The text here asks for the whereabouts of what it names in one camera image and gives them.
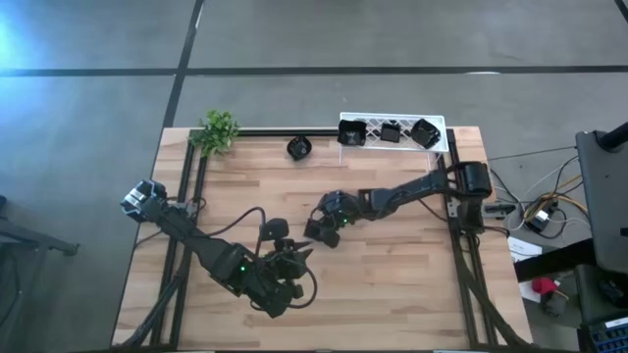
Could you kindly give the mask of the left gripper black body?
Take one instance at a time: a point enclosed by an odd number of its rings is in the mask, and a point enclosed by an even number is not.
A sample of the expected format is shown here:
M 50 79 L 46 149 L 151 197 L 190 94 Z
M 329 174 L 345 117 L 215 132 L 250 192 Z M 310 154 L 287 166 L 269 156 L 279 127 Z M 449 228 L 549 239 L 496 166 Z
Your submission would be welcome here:
M 263 241 L 273 241 L 274 250 L 263 256 L 267 267 L 274 275 L 285 281 L 291 290 L 293 299 L 303 297 L 303 288 L 294 281 L 304 275 L 304 271 L 299 267 L 298 262 L 293 260 L 293 254 L 302 248 L 288 248 L 287 240 L 289 228 L 285 219 L 274 218 L 266 222 L 261 229 Z

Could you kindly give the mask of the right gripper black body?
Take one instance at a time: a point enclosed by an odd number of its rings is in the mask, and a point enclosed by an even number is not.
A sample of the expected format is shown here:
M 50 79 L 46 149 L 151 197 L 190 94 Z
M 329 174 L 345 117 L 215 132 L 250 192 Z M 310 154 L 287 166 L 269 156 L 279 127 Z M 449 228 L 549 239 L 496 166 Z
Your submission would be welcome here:
M 332 191 L 326 193 L 310 213 L 303 235 L 330 248 L 337 248 L 340 242 L 338 231 L 361 218 L 362 210 L 355 195 Z

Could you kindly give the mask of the black wavy square plate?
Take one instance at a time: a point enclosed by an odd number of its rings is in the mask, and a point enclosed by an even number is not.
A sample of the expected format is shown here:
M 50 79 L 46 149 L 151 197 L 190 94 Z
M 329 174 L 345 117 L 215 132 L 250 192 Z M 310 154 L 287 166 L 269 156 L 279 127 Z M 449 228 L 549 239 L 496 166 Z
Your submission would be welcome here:
M 365 122 L 340 120 L 338 143 L 345 146 L 363 146 L 366 141 L 366 132 Z

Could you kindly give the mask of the black round bowl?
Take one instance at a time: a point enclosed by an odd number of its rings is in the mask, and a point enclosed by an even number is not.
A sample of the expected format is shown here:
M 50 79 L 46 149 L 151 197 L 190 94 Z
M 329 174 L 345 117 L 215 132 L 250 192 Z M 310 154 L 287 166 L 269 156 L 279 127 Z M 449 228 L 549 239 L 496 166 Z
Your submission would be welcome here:
M 287 152 L 295 162 L 308 157 L 311 151 L 312 143 L 304 135 L 296 136 L 287 145 Z

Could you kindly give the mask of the green plant in white pot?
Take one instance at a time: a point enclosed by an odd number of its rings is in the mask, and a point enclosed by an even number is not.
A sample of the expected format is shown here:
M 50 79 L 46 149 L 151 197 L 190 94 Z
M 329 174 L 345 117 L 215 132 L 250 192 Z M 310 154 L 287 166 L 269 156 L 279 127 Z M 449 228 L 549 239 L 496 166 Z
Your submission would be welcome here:
M 239 124 L 230 112 L 210 110 L 199 121 L 199 129 L 193 131 L 188 140 L 202 157 L 210 157 L 229 152 L 232 140 L 238 133 Z

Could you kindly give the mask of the silver power adapter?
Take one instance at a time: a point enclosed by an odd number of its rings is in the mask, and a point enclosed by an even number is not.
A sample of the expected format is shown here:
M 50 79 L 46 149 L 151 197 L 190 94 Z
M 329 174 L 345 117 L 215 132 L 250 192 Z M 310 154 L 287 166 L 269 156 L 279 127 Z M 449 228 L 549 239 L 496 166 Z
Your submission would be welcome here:
M 531 214 L 525 221 L 526 228 L 533 232 L 542 232 L 550 222 L 551 213 L 539 210 Z

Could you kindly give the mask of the red object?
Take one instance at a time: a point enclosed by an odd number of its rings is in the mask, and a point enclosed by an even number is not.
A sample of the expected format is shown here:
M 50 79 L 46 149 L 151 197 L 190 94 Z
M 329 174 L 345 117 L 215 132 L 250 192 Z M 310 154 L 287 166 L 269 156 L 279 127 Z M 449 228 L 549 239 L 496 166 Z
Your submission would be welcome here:
M 537 277 L 531 282 L 532 289 L 539 295 L 545 295 L 558 289 L 558 284 L 549 277 Z

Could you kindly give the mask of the black bar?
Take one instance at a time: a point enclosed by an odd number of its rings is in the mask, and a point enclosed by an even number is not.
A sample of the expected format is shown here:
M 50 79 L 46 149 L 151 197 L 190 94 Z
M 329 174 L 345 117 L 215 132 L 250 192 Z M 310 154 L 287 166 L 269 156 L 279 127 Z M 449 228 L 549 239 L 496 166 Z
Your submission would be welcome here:
M 593 239 L 586 239 L 566 247 L 554 249 L 514 264 L 519 282 L 559 272 L 572 271 L 579 265 L 597 264 Z

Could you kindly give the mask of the grey cloth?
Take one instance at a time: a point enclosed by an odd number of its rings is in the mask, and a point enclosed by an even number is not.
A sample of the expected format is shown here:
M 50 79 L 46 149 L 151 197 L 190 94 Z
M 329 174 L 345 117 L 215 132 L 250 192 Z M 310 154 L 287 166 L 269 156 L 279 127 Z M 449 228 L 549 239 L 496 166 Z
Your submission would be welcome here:
M 568 301 L 569 297 L 560 291 L 547 292 L 541 296 L 541 309 L 546 315 L 557 318 L 564 313 Z

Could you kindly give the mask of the black stand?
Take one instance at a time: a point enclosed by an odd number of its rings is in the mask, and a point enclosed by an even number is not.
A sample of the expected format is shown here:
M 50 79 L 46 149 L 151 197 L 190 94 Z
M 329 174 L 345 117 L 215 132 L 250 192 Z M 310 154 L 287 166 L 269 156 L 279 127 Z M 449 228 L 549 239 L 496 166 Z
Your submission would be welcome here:
M 2 215 L 8 200 L 0 195 L 0 353 L 8 353 L 11 336 L 18 323 L 26 291 L 30 291 L 49 250 L 75 256 L 79 245 L 22 227 Z M 18 254 L 33 252 L 33 263 L 21 276 Z

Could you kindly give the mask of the dark seat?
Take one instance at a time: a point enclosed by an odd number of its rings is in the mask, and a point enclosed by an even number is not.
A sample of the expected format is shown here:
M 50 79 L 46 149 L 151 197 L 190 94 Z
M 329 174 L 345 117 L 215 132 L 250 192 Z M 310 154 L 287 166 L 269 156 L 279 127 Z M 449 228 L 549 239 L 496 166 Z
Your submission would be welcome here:
M 589 265 L 574 269 L 579 308 L 585 325 L 628 317 L 628 308 L 616 307 L 600 290 L 600 281 L 605 276 L 605 271 Z

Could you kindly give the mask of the dark grey side table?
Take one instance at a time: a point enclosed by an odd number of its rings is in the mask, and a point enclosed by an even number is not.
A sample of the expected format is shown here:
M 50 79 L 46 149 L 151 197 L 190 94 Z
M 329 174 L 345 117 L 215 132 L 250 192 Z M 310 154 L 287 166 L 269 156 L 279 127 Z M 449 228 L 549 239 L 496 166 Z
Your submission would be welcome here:
M 628 275 L 628 142 L 607 152 L 597 131 L 576 134 L 595 255 L 601 268 Z

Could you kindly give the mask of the black pole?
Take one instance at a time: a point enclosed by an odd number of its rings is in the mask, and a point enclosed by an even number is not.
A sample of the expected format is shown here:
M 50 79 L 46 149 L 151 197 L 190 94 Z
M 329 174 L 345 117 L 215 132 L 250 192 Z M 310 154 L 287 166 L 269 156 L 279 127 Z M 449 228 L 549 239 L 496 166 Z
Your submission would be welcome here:
M 597 131 L 596 137 L 601 149 L 616 152 L 625 142 L 628 142 L 628 122 L 609 132 Z

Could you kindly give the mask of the colourful keyboard box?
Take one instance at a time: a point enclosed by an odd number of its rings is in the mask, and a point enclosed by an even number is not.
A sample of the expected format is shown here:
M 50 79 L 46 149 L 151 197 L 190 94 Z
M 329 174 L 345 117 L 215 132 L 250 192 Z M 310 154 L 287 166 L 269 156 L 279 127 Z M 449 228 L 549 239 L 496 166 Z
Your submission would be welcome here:
M 585 353 L 628 353 L 628 317 L 582 325 L 578 334 Z

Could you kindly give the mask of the black aluminium frame rail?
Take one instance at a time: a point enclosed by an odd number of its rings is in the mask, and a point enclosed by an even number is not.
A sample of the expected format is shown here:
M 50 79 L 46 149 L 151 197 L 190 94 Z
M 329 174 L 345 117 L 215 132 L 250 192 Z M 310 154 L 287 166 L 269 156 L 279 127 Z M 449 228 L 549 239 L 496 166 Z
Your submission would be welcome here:
M 161 146 L 153 170 L 155 179 L 176 189 L 172 200 L 186 207 L 194 219 L 200 215 L 205 165 L 184 140 Z M 178 350 L 191 262 L 191 252 L 157 226 L 139 227 L 112 348 L 142 353 Z
M 243 137 L 287 137 L 287 136 L 337 136 L 338 130 L 334 127 L 269 127 L 243 128 L 237 135 Z
M 454 130 L 449 128 L 446 136 L 450 165 L 438 161 L 438 170 L 463 162 L 459 158 Z M 446 222 L 469 347 L 497 351 L 526 346 L 528 343 L 506 322 L 489 297 L 479 246 L 474 240 L 479 233 L 462 231 L 457 219 L 450 218 L 447 210 Z

